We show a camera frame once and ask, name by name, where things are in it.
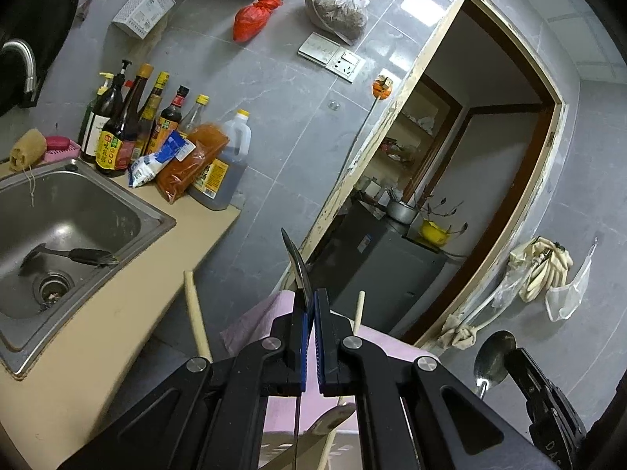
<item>countertop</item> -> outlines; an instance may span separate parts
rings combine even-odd
[[[0,178],[7,172],[0,164]],[[126,187],[126,176],[114,182]],[[176,226],[74,314],[23,380],[0,370],[0,423],[33,470],[56,469],[86,443],[183,285],[183,270],[194,269],[239,215],[187,195],[168,205],[153,185],[132,192]]]

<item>stainless steel sink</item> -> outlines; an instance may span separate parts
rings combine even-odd
[[[33,173],[34,206],[24,174],[0,180],[0,358],[17,376],[99,287],[176,224],[81,161]],[[20,268],[40,242],[62,251],[104,249],[120,264],[40,254]]]

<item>metal pot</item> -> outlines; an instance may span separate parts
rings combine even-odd
[[[386,214],[401,224],[409,225],[418,215],[418,209],[402,201],[390,200],[386,207]]]

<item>yellow bottle cap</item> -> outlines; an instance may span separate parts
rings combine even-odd
[[[169,79],[170,79],[170,73],[162,70],[157,76],[157,81],[155,81],[155,86],[158,88],[164,89],[165,84],[167,83],[167,80]]]
[[[105,78],[104,83],[100,88],[98,88],[98,91],[96,92],[98,95],[102,95],[109,88],[109,85],[107,85],[107,81],[112,80],[114,78],[114,75],[110,72],[99,72],[98,74]]]
[[[137,69],[137,75],[148,79],[152,75],[152,71],[154,67],[150,64],[141,64],[139,65],[139,69]]]

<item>sink drain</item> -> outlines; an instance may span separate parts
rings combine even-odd
[[[41,305],[40,311],[50,309],[73,287],[73,280],[64,272],[49,272],[37,279],[34,284],[34,294]]]

